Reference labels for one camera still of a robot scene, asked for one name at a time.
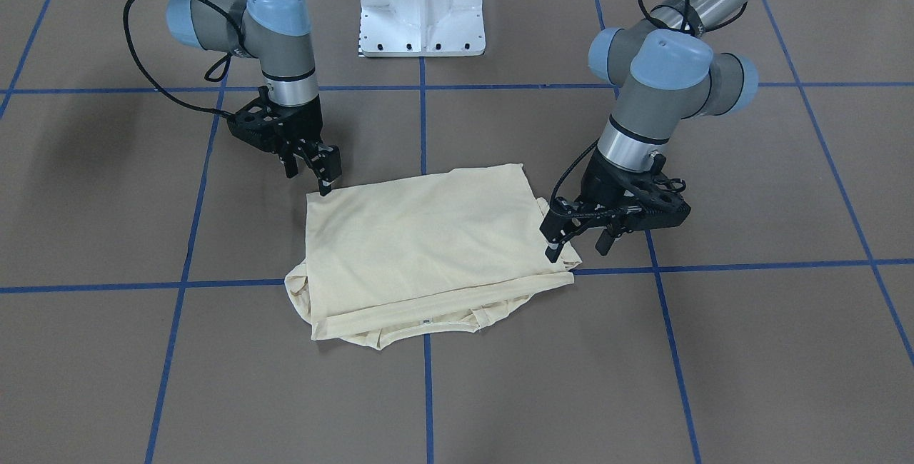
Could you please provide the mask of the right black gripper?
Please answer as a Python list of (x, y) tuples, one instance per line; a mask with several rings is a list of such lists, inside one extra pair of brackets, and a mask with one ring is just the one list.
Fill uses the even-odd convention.
[(229, 132), (260, 151), (275, 154), (285, 174), (299, 173), (299, 157), (313, 171), (318, 193), (326, 196), (342, 174), (339, 146), (323, 143), (323, 116), (320, 97), (300, 106), (282, 106), (270, 99), (267, 90), (228, 118)]

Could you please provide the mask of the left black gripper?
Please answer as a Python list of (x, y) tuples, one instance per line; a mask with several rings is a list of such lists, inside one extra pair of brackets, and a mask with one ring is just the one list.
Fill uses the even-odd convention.
[(540, 224), (546, 239), (546, 258), (555, 263), (571, 239), (590, 229), (603, 227), (595, 249), (606, 256), (615, 241), (626, 233), (681, 226), (691, 207), (682, 197), (685, 181), (663, 174), (666, 156), (653, 153), (649, 169), (627, 171), (601, 153), (591, 156), (581, 184), (579, 201), (561, 196), (548, 202)]

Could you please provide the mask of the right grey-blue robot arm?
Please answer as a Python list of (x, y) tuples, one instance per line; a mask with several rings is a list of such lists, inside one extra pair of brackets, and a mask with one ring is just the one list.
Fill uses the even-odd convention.
[(337, 146), (322, 139), (322, 106), (306, 0), (169, 0), (166, 23), (186, 46), (218, 51), (228, 71), (233, 57), (258, 61), (258, 96), (234, 113), (214, 109), (235, 138), (278, 156), (293, 178), (303, 162), (318, 191), (341, 175)]

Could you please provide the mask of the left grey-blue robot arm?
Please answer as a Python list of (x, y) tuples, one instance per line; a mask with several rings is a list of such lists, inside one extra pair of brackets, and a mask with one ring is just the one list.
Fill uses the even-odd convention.
[(540, 226), (551, 262), (565, 245), (601, 228), (596, 249), (606, 255), (623, 234), (681, 226), (690, 214), (685, 182), (663, 173), (666, 146), (683, 119), (744, 109), (758, 90), (758, 70), (746, 57), (717, 54), (704, 36), (734, 22), (748, 0), (665, 0), (629, 29), (608, 28), (592, 41), (588, 66), (619, 88), (572, 201), (552, 193)]

